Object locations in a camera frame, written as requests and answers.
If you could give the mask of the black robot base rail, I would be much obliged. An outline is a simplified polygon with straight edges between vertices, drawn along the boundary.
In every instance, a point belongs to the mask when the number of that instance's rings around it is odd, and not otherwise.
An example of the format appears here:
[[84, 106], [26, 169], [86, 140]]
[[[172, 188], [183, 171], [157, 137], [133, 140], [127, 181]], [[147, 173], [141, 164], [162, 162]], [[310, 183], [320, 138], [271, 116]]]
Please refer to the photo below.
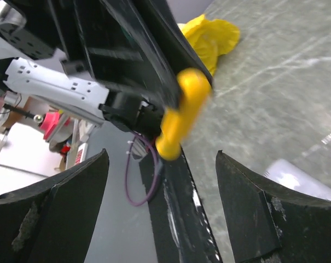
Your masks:
[[222, 262], [185, 155], [160, 162], [148, 202], [158, 262]]

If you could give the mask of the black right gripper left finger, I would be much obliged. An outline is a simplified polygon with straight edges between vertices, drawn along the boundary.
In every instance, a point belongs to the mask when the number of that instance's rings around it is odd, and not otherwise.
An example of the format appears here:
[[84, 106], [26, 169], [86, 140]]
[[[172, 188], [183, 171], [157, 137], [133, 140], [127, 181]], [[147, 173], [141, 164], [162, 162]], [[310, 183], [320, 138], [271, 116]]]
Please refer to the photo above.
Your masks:
[[0, 262], [84, 262], [108, 178], [106, 150], [0, 195]]

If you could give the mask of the yellow handled screwdriver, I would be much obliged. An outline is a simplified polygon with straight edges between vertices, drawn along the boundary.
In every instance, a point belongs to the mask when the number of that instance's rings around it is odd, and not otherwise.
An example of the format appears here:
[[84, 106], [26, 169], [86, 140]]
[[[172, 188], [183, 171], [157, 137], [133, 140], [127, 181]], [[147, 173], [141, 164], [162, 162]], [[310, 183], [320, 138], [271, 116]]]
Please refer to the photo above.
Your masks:
[[212, 87], [203, 72], [188, 68], [177, 76], [183, 92], [177, 110], [167, 109], [161, 123], [161, 134], [155, 141], [164, 160], [174, 161], [181, 154], [181, 142], [191, 131]]

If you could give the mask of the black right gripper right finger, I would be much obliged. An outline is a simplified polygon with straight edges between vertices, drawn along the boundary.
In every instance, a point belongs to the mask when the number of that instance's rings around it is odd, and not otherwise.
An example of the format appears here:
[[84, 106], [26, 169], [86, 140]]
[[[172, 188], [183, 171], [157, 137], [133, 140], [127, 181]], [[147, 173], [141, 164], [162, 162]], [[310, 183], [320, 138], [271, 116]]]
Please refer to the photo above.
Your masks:
[[235, 262], [331, 262], [331, 201], [286, 188], [222, 151], [216, 173]]

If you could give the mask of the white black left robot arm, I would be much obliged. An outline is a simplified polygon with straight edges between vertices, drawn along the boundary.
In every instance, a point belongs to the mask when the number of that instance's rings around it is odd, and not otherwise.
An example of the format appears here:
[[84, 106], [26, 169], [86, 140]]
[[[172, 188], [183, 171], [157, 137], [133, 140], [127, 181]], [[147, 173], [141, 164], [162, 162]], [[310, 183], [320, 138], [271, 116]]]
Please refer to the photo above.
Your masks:
[[0, 94], [152, 137], [189, 69], [212, 81], [166, 1], [0, 1]]

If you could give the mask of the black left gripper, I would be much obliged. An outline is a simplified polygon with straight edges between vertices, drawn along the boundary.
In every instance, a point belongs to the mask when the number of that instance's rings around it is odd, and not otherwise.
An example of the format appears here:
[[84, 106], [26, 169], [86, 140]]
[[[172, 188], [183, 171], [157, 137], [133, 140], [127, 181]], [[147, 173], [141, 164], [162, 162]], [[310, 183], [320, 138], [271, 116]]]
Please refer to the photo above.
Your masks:
[[167, 1], [48, 1], [65, 53], [65, 74], [90, 76], [108, 88], [141, 94], [178, 109], [175, 74], [213, 77], [179, 29]]

